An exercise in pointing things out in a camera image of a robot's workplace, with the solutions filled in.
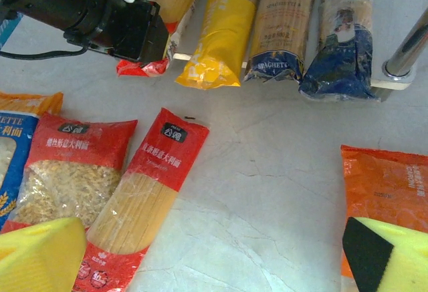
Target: blue label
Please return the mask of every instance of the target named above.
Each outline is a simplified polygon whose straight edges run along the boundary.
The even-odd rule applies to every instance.
[[[361,25],[354,26],[349,41],[339,42],[337,34],[328,36],[308,68],[300,92],[311,98],[375,99],[370,92],[372,53],[371,32]]]
[[[15,20],[5,20],[0,25],[0,49],[5,45],[6,41],[15,30],[18,23],[21,21],[22,15],[18,14],[18,18]]]
[[[0,229],[16,204],[37,122],[38,119],[33,116],[0,112],[0,142],[5,147],[0,155],[12,154],[5,177],[0,179]]]
[[[267,51],[253,56],[247,65],[245,81],[253,78],[267,80],[301,80],[303,62],[288,51]]]

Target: sponge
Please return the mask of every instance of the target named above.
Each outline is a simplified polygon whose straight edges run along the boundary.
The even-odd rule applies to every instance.
[[[428,234],[351,217],[342,242],[360,292],[428,291]]]
[[[70,292],[86,250],[79,218],[0,235],[0,291]]]

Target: wheat illustration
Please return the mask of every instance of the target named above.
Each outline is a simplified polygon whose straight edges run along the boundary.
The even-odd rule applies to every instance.
[[[3,206],[6,205],[6,202],[7,202],[8,198],[9,197],[7,196],[7,192],[5,192],[5,194],[3,194],[3,195],[0,195],[0,209],[2,209]]]
[[[13,200],[5,208],[0,210],[0,217],[8,215],[16,207],[16,200]]]

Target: plastic packaging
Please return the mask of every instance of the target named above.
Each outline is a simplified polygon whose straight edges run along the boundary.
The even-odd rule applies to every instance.
[[[196,52],[177,83],[207,90],[240,86],[257,0],[208,0]]]
[[[428,233],[428,156],[342,146],[348,217],[367,217]],[[342,290],[352,291],[342,256]]]
[[[12,95],[0,92],[0,229],[15,208],[31,139],[39,115],[57,114],[63,95]]]
[[[72,216],[89,227],[119,184],[136,124],[136,120],[82,123],[43,115],[25,165],[17,208],[4,230]]]
[[[320,46],[300,85],[312,99],[378,100],[370,92],[372,0],[324,0]]]
[[[74,291],[123,292],[167,217],[208,129],[162,109],[88,231]]]
[[[195,12],[195,4],[198,0],[153,0],[160,5],[159,14],[162,17],[169,33],[171,34],[170,42],[167,46],[167,53],[163,60],[154,61],[147,65],[141,66],[140,63],[132,63],[122,60],[117,65],[118,75],[129,76],[146,76],[156,77],[166,72],[169,64],[174,59],[174,54],[180,44],[190,19]]]
[[[245,81],[302,80],[314,0],[260,0]]]

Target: metal rod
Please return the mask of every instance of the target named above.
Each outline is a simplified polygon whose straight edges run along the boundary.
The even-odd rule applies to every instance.
[[[396,80],[404,78],[428,41],[428,8],[404,39],[392,58],[385,63],[386,74]]]

